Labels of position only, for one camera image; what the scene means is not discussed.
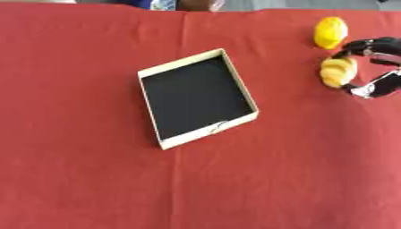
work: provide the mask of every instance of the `robotic arm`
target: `robotic arm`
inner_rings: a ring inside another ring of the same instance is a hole
[[[401,89],[401,39],[375,38],[352,41],[344,45],[343,50],[332,58],[350,55],[367,56],[373,64],[396,66],[396,69],[380,75],[364,86],[349,83],[343,85],[342,89],[346,92],[363,98],[378,98]]]

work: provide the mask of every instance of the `table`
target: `table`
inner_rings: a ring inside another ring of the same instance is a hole
[[[401,13],[2,4],[0,227],[400,228],[401,95],[322,86],[311,36],[331,15],[348,40],[401,37]],[[259,119],[160,150],[136,72],[217,47]]]

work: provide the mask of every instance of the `floor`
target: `floor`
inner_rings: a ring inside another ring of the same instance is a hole
[[[401,10],[401,0],[379,4],[376,0],[226,0],[226,11],[265,8]]]

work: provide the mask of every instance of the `yellow ball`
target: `yellow ball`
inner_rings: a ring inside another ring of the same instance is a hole
[[[358,73],[358,64],[353,58],[326,59],[321,63],[320,77],[324,84],[339,89],[353,80]]]
[[[338,17],[328,17],[321,20],[315,29],[316,45],[325,49],[333,49],[348,36],[346,22]]]

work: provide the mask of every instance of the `square tray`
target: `square tray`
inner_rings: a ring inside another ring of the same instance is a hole
[[[222,48],[138,74],[162,149],[249,122],[259,113]]]

